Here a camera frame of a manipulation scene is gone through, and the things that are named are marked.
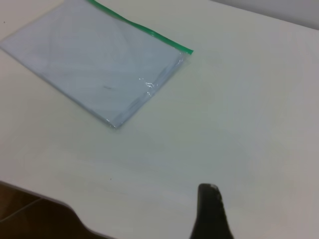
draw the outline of green zipper seal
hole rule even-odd
[[[115,18],[118,18],[119,20],[122,20],[122,21],[124,21],[124,22],[126,22],[126,23],[128,23],[130,25],[132,25],[132,26],[136,27],[137,29],[139,29],[139,30],[141,30],[143,32],[146,32],[147,34],[157,38],[158,40],[161,40],[162,42],[165,42],[166,44],[176,48],[179,51],[185,52],[185,53],[187,53],[189,55],[191,55],[193,53],[193,50],[191,50],[191,49],[189,49],[187,47],[184,47],[184,46],[178,44],[177,42],[174,42],[174,41],[172,41],[172,40],[160,35],[157,32],[155,32],[155,31],[153,31],[153,30],[151,30],[151,29],[149,29],[149,28],[147,28],[145,26],[142,26],[142,25],[139,25],[139,24],[137,24],[135,22],[127,20],[126,18],[124,18],[121,15],[117,14],[116,12],[110,10],[106,6],[98,3],[96,0],[87,0],[87,1],[89,1],[91,4],[93,4],[94,6],[99,8],[100,10],[106,12],[107,14],[109,14],[109,15],[115,17]]]

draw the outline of white tabletop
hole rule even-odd
[[[102,2],[194,54],[114,130],[0,51],[0,181],[117,239],[188,238],[214,183],[236,238],[317,239],[319,32],[208,0]],[[0,38],[58,3],[2,0]]]

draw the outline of clear plastic bag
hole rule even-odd
[[[152,97],[185,57],[87,0],[65,0],[0,47],[114,127]]]

